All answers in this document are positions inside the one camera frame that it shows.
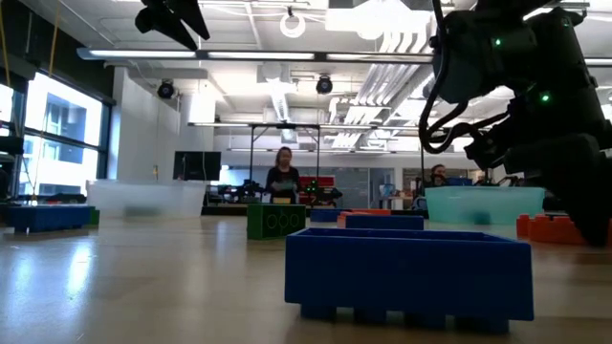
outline blue lego brick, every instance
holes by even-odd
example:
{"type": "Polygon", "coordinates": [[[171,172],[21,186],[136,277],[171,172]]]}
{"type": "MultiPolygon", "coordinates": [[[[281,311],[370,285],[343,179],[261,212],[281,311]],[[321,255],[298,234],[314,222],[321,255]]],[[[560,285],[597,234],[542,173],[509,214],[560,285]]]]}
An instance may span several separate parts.
{"type": "Polygon", "coordinates": [[[334,223],[338,220],[342,209],[313,209],[310,212],[311,222],[334,223]]]}
{"type": "Polygon", "coordinates": [[[346,228],[352,229],[425,229],[422,216],[351,215],[346,217],[346,228]]]}
{"type": "Polygon", "coordinates": [[[367,310],[374,320],[400,311],[413,324],[444,328],[452,315],[458,327],[494,333],[507,331],[508,320],[534,319],[531,247],[514,240],[306,228],[287,237],[285,260],[285,301],[327,316],[337,307],[367,310]]]}
{"type": "Polygon", "coordinates": [[[7,225],[15,232],[81,228],[89,224],[91,211],[87,205],[16,206],[9,209],[7,225]]]}

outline computer screen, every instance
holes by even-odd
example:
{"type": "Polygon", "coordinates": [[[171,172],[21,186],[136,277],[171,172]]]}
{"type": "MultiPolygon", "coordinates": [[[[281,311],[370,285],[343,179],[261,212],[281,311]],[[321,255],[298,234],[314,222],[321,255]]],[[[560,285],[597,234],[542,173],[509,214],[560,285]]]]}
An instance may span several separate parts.
{"type": "Polygon", "coordinates": [[[173,179],[183,181],[218,181],[221,152],[174,153],[173,179]]]}

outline black shirt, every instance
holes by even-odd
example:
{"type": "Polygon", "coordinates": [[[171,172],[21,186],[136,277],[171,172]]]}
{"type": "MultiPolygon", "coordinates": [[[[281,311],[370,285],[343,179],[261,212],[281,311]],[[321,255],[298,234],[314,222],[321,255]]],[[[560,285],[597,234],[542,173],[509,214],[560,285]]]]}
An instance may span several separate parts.
{"type": "Polygon", "coordinates": [[[278,167],[273,167],[268,171],[268,179],[266,180],[266,190],[270,192],[270,202],[273,203],[274,198],[291,199],[291,204],[296,204],[295,191],[289,190],[274,190],[273,183],[293,183],[296,185],[296,191],[299,191],[299,173],[297,169],[289,167],[289,171],[282,172],[278,167]]]}

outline woman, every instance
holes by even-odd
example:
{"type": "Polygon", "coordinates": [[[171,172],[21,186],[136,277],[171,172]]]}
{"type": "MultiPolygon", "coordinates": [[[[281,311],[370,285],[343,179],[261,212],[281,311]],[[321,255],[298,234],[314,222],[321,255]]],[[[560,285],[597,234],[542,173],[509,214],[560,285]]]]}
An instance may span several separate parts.
{"type": "Polygon", "coordinates": [[[282,147],[276,154],[274,167],[268,171],[266,190],[270,192],[270,202],[274,199],[289,199],[296,204],[295,193],[299,191],[299,173],[291,166],[293,154],[289,147],[282,147]]]}

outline ceiling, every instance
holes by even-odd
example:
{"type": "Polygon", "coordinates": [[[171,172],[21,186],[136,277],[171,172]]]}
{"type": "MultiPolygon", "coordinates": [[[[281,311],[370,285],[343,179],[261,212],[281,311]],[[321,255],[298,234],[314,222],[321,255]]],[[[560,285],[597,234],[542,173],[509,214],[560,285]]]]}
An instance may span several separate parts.
{"type": "MultiPolygon", "coordinates": [[[[53,22],[56,1],[21,0],[31,9],[53,22]]],[[[423,2],[428,0],[410,0],[423,2]]],[[[60,28],[73,36],[85,46],[91,48],[129,48],[129,49],[182,49],[182,47],[165,36],[148,32],[142,34],[134,26],[134,18],[143,8],[140,2],[125,0],[60,0],[60,28]]],[[[474,0],[453,0],[458,10],[468,9],[474,0]]],[[[204,50],[271,50],[271,51],[334,51],[334,52],[377,52],[381,49],[383,39],[362,39],[355,32],[330,32],[325,30],[325,13],[328,0],[309,0],[308,8],[295,6],[294,12],[306,14],[306,31],[299,38],[290,38],[283,34],[280,27],[281,14],[284,8],[258,8],[253,6],[249,18],[246,6],[211,7],[203,9],[203,16],[210,30],[209,41],[197,40],[204,50]]],[[[587,56],[612,56],[612,41],[608,39],[612,32],[612,1],[591,0],[590,14],[597,20],[585,20],[577,28],[579,41],[587,56]]],[[[371,23],[363,22],[364,27],[371,23]]],[[[141,69],[206,69],[216,85],[224,94],[225,103],[218,104],[222,119],[231,119],[235,114],[262,113],[262,109],[271,108],[270,95],[260,92],[253,85],[256,83],[257,66],[250,62],[211,62],[211,61],[151,61],[141,64],[141,69]]],[[[354,97],[361,85],[371,73],[370,65],[363,64],[320,64],[290,63],[291,78],[297,81],[297,92],[287,95],[290,107],[316,108],[327,111],[332,97],[346,94],[354,97]],[[317,95],[315,85],[321,74],[331,75],[336,94],[317,95]]],[[[604,87],[612,87],[611,69],[593,69],[592,74],[604,87]]],[[[409,79],[403,89],[414,84],[409,79]]],[[[184,93],[196,92],[200,82],[197,79],[176,80],[176,85],[184,93]]],[[[476,99],[463,115],[464,118],[487,118],[505,109],[507,97],[486,97],[476,99]]],[[[447,112],[450,107],[441,103],[436,110],[447,112]]]]}

